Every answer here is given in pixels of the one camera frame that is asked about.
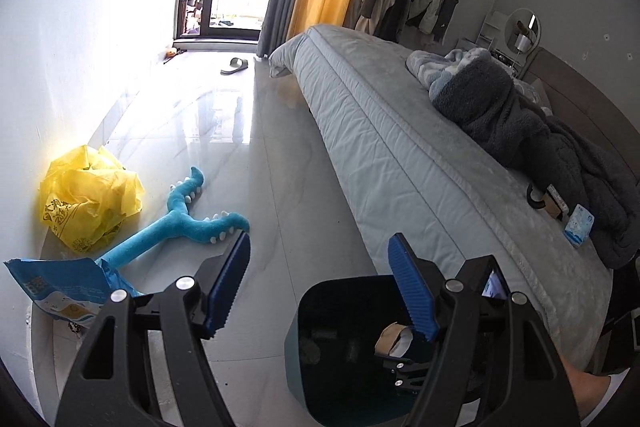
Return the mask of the person's right hand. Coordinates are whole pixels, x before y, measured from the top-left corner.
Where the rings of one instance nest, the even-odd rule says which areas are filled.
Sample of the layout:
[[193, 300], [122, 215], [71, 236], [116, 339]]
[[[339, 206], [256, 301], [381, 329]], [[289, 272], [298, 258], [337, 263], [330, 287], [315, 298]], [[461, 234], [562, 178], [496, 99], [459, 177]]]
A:
[[580, 425], [588, 426], [611, 400], [620, 385], [620, 376], [592, 375], [576, 369], [564, 357], [560, 360], [573, 390]]

